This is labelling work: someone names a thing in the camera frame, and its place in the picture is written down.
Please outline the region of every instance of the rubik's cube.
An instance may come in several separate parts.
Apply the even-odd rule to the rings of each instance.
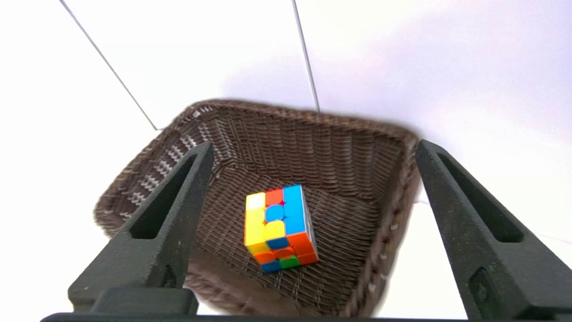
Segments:
[[[244,246],[267,273],[318,261],[302,186],[247,195]]]

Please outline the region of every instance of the blue sticker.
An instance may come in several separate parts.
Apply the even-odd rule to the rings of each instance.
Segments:
[[[295,200],[302,201],[302,186],[299,184],[284,188],[283,193],[284,193],[284,202],[295,201]]]
[[[265,273],[276,272],[277,270],[281,270],[282,266],[280,266],[280,262],[274,261],[266,264],[260,265],[262,271]]]
[[[303,217],[304,205],[302,200],[289,201],[284,204],[284,216],[289,217]]]
[[[284,220],[284,226],[286,227],[286,236],[306,231],[306,222],[304,221],[304,217],[286,218]]]
[[[282,205],[273,205],[266,208],[266,222],[284,219],[284,207]]]
[[[270,239],[269,241],[266,241],[266,244],[271,249],[282,249],[288,247],[288,240],[286,237],[280,237],[277,239]]]

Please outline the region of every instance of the wicker basket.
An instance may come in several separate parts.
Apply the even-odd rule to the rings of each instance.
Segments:
[[[370,316],[419,185],[417,136],[373,121],[236,100],[195,103],[110,185],[95,219],[112,237],[191,147],[215,165],[186,285],[233,315]],[[243,245],[244,197],[300,183],[320,262],[262,273]]]

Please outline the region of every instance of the basket rim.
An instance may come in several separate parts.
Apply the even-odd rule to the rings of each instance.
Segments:
[[[398,216],[402,217],[402,221],[407,221],[412,199],[415,198],[415,192],[419,184],[419,173],[414,160],[414,151],[419,143],[419,139],[409,129],[392,123],[360,119],[358,117],[332,115],[312,110],[290,109],[279,105],[251,101],[213,99],[198,101],[186,107],[155,139],[137,154],[101,195],[94,208],[93,215],[96,224],[102,228],[108,237],[113,237],[126,221],[125,218],[120,217],[120,214],[114,212],[114,209],[117,207],[116,201],[121,198],[121,193],[125,190],[125,187],[133,184],[136,178],[141,175],[141,169],[145,163],[153,161],[153,157],[157,156],[157,151],[169,148],[173,138],[180,138],[181,130],[184,129],[186,123],[196,121],[196,118],[199,117],[209,116],[210,113],[217,113],[221,109],[253,112],[268,117],[280,117],[307,124],[326,123],[340,131],[374,132],[375,136],[397,141],[402,146],[403,160],[398,162],[400,166],[397,174],[398,183],[391,191],[392,195],[390,196],[391,199],[386,214],[393,214],[392,222]],[[371,315],[385,288],[385,282],[378,280],[377,283],[382,283],[383,286],[377,287],[374,292],[371,292],[372,275],[375,275],[375,272],[379,270],[380,253],[384,248],[390,246],[393,248],[398,247],[402,237],[403,234],[392,235],[391,232],[389,234],[383,232],[382,227],[379,228],[375,239],[370,245],[362,274],[358,277],[357,285],[353,288],[345,308],[340,312],[341,315]],[[390,267],[393,266],[392,261],[393,258],[391,258]]]

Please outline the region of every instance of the white wall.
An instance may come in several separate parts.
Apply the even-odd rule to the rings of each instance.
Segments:
[[[316,108],[291,3],[241,3],[69,5],[158,127],[217,96]],[[417,129],[572,266],[568,2],[395,3],[298,0],[321,110]],[[2,294],[37,321],[71,310],[96,199],[158,132],[58,2],[0,2],[0,44]],[[376,315],[464,317],[427,205]]]
[[[290,0],[66,3],[158,128],[216,97],[315,108]]]
[[[297,6],[322,112],[417,130],[533,231],[572,241],[572,2]]]

